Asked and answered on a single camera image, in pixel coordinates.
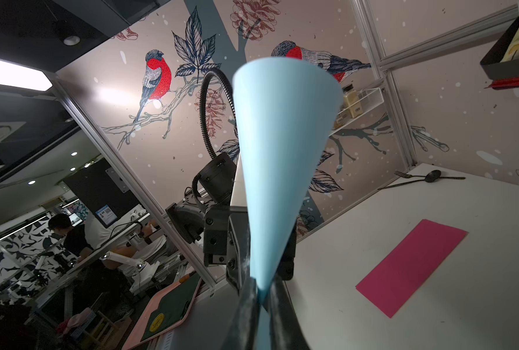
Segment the standing person in black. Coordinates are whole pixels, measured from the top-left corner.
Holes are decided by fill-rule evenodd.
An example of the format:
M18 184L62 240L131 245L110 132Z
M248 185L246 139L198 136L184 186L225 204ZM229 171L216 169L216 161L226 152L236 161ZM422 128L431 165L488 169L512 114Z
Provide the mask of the standing person in black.
M65 238L63 246L77 256L79 262L93 253L93 248L88 244L85 236L84 224L73 226L67 215L57 214L49 220L48 227Z

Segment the magenta paper sheet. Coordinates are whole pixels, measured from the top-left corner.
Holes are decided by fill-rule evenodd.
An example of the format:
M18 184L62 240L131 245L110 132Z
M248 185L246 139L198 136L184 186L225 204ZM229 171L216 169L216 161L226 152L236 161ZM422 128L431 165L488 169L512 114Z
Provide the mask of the magenta paper sheet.
M356 289L392 318L466 236L464 230L421 220Z

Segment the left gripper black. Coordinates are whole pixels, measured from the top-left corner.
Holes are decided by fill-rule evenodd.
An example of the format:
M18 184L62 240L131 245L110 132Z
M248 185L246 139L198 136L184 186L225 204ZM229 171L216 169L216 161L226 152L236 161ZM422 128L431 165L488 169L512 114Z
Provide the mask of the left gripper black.
M283 281L294 276L297 223L291 230L277 275ZM215 205L205 214L204 264L224 265L227 282L240 289L249 277L249 218L246 207Z

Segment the clear acrylic wall shelf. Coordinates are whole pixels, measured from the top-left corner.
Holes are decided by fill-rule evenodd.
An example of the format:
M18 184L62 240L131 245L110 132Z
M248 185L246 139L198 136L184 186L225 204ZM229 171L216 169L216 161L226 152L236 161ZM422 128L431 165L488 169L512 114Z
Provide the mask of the clear acrylic wall shelf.
M378 87L356 91L352 85L348 85L342 91L343 104L329 133L331 136L384 102L383 90Z

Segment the black spoon on table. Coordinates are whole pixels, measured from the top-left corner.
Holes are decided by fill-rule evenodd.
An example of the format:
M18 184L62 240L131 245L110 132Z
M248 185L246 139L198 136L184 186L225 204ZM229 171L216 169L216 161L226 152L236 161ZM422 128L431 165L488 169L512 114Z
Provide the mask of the black spoon on table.
M409 185L409 184L412 184L412 183L415 183L415 182L433 183L433 182L437 182L440 179L452 179L452 180L465 180L466 179L465 176L444 176L443 173L441 172L441 170L437 170L437 169L429 172L425 176L426 176L425 178L417 178L416 177L416 178L408 179L408 182L402 182L402 183L399 183L399 184L396 184L396 185L387 185L385 187L378 188L378 190L384 190L384 189L390 189L390 188L398 188L398 187L401 187L403 185Z

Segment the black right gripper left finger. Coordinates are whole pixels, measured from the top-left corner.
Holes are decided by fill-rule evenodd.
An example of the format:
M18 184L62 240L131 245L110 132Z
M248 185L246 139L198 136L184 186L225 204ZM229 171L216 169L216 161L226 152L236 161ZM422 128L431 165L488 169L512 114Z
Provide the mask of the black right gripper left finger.
M240 290L240 299L221 346L222 350L252 350L259 324L259 298L256 280L247 278Z

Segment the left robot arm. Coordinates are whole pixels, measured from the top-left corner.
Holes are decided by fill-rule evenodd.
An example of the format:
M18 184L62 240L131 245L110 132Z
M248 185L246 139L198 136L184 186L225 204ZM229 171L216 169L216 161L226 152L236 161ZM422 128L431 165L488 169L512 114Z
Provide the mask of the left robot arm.
M236 176L236 164L221 153L166 212L187 243L202 243L204 265L224 265L228 283L240 290L249 277L251 235L247 208L230 205Z

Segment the black fork on table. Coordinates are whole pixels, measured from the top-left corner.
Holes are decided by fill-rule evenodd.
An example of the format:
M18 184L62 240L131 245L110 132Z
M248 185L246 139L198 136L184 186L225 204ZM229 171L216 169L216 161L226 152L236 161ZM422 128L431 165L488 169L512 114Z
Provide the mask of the black fork on table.
M394 174L396 176L399 176L401 178L404 178L404 179L412 179L412 178L425 178L426 176L425 175L412 175L412 174L407 174L407 173L404 173L404 172L401 172L401 171L395 171Z

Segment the light blue paper sheet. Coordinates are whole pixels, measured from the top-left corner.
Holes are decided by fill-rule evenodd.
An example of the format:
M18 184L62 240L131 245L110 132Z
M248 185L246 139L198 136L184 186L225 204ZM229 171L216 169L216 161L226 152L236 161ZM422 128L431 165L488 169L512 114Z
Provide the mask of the light blue paper sheet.
M296 58L249 62L233 83L260 319L343 97L331 74Z

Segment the tan spice bottle rear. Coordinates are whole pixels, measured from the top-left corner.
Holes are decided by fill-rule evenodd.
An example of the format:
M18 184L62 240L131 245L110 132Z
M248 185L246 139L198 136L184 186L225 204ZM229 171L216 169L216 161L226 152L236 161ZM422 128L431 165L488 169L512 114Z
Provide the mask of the tan spice bottle rear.
M361 97L359 96L359 92L354 90L352 84L343 87L342 91L344 109L349 112L353 118L358 118L364 112L360 102Z

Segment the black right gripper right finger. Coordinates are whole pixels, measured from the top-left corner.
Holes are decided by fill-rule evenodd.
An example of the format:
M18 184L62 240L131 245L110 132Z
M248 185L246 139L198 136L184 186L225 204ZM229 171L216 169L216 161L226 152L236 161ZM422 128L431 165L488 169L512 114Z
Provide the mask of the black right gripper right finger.
M275 276L266 301L270 315L270 345L277 350L310 350L284 281Z

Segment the pink green clipboard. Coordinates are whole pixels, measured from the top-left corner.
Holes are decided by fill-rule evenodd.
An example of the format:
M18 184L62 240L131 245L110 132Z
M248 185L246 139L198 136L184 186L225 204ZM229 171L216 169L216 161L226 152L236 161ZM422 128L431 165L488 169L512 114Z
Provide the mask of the pink green clipboard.
M134 349L181 325L202 284L198 274L160 290L148 302L122 349Z

